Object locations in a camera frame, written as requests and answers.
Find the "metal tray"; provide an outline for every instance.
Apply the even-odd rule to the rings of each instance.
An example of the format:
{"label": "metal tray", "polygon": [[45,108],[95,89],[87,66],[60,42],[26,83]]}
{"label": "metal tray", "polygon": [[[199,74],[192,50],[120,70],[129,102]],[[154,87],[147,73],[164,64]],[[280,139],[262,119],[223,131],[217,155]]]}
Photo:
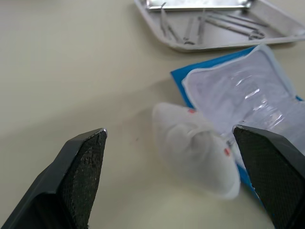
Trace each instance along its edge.
{"label": "metal tray", "polygon": [[[194,18],[189,40],[193,41],[195,45],[184,44],[181,42],[177,42],[176,39],[174,39],[173,37],[171,39],[165,37],[160,26],[160,9],[158,11],[149,10],[147,7],[147,0],[134,1],[141,15],[143,16],[146,23],[149,25],[156,38],[163,44],[178,51],[203,51],[217,48],[253,46],[262,43],[277,44],[305,40],[305,26],[302,23],[298,22],[293,17],[265,0],[254,0],[251,1],[251,5],[248,9],[230,9],[223,10],[222,12],[225,12],[226,14],[242,16],[251,20],[255,20],[256,22],[267,24],[268,27],[264,27],[244,21],[242,22],[240,20],[230,19],[232,21],[242,22],[243,24],[248,24],[250,26],[257,27],[266,35],[266,37],[261,40],[249,40],[249,38],[244,35],[216,27],[209,23],[205,23],[203,42],[202,44],[200,44],[200,42],[197,42],[198,29],[200,25],[198,17],[202,16],[202,8],[197,10],[166,10],[168,22],[181,38],[183,38],[184,34],[186,33],[190,18]],[[222,23],[225,23],[228,26],[239,27],[226,22]],[[251,31],[243,27],[239,28],[242,30]]]}

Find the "white cloth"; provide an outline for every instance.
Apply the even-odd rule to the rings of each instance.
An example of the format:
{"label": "white cloth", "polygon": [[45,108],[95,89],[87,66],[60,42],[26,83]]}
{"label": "white cloth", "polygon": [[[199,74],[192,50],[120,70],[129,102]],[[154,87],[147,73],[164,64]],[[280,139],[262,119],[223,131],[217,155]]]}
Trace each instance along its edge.
{"label": "white cloth", "polygon": [[240,178],[234,157],[201,113],[160,103],[152,116],[160,157],[176,175],[220,198],[238,195]]}

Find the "metal instrument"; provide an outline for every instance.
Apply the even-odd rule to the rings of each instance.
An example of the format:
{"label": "metal instrument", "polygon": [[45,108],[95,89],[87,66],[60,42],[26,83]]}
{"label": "metal instrument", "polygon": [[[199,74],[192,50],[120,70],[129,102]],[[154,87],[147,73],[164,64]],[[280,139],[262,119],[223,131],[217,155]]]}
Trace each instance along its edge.
{"label": "metal instrument", "polygon": [[202,15],[201,17],[198,17],[199,19],[199,27],[198,27],[198,44],[203,43],[203,34],[204,34],[204,25],[205,25],[205,20],[206,20],[206,14],[205,14],[205,9],[202,10]]}
{"label": "metal instrument", "polygon": [[[182,11],[182,10],[238,10],[248,9],[254,0],[167,0],[165,10]],[[145,0],[144,6],[148,10],[159,11],[162,0]]]}
{"label": "metal instrument", "polygon": [[163,6],[165,4],[166,2],[163,3],[161,6],[161,29],[163,30],[164,36],[170,40],[171,39],[169,35],[170,32],[178,43],[184,43],[183,40],[178,35],[178,33],[176,32],[176,30],[168,23],[166,12],[163,9]]}
{"label": "metal instrument", "polygon": [[235,22],[235,21],[228,20],[228,19],[224,19],[224,18],[215,17],[214,15],[209,15],[209,17],[213,18],[213,19],[216,19],[216,20],[225,21],[227,23],[231,23],[231,24],[234,24],[234,25],[239,25],[239,26],[245,27],[247,29],[259,30],[257,27],[253,27],[253,26],[250,26],[250,25],[242,24],[242,23]]}
{"label": "metal instrument", "polygon": [[169,31],[168,31],[168,21],[167,21],[167,16],[166,16],[166,12],[165,10],[163,9],[163,6],[166,4],[163,3],[162,6],[161,6],[161,20],[160,20],[160,23],[161,23],[161,29],[164,33],[164,37],[166,37],[167,39],[171,39],[170,35],[169,35]]}
{"label": "metal instrument", "polygon": [[257,21],[254,21],[254,20],[251,20],[251,19],[248,19],[248,18],[235,16],[235,15],[230,15],[230,14],[226,14],[226,13],[219,12],[219,11],[213,11],[213,13],[217,13],[217,14],[229,17],[229,18],[234,18],[234,19],[238,19],[238,20],[241,20],[241,21],[246,21],[246,22],[253,23],[253,24],[256,24],[256,25],[260,25],[260,26],[264,26],[264,27],[269,27],[267,24],[263,24],[263,23],[260,23],[260,22],[257,22]]}
{"label": "metal instrument", "polygon": [[195,43],[192,42],[192,41],[186,41],[186,42],[184,42],[184,44],[191,44],[191,45],[194,45]]}
{"label": "metal instrument", "polygon": [[187,23],[185,35],[183,37],[184,41],[188,41],[190,39],[193,22],[194,22],[194,18],[189,18],[189,22]]}
{"label": "metal instrument", "polygon": [[217,27],[220,27],[220,28],[230,30],[230,31],[242,34],[244,36],[247,36],[247,37],[249,37],[249,40],[254,40],[254,39],[259,39],[260,40],[260,39],[265,38],[265,35],[263,33],[261,33],[260,31],[257,31],[257,30],[254,30],[252,32],[248,32],[248,31],[245,31],[245,30],[235,28],[233,26],[227,26],[226,24],[220,23],[216,20],[209,19],[209,18],[206,19],[205,21],[207,23],[210,23],[210,24],[215,25]]}

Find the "white table surface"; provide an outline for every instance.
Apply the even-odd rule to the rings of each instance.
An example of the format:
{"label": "white table surface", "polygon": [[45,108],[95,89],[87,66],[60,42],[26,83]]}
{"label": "white table surface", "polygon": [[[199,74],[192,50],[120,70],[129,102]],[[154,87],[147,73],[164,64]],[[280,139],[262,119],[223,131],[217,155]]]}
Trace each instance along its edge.
{"label": "white table surface", "polygon": [[[272,2],[305,23],[304,0]],[[233,50],[172,51],[132,0],[2,0],[0,30],[0,225],[68,139],[106,127],[92,229],[273,228],[245,188],[219,201],[175,180],[152,140],[152,106],[183,104],[169,72]],[[273,50],[305,97],[305,42]]]}

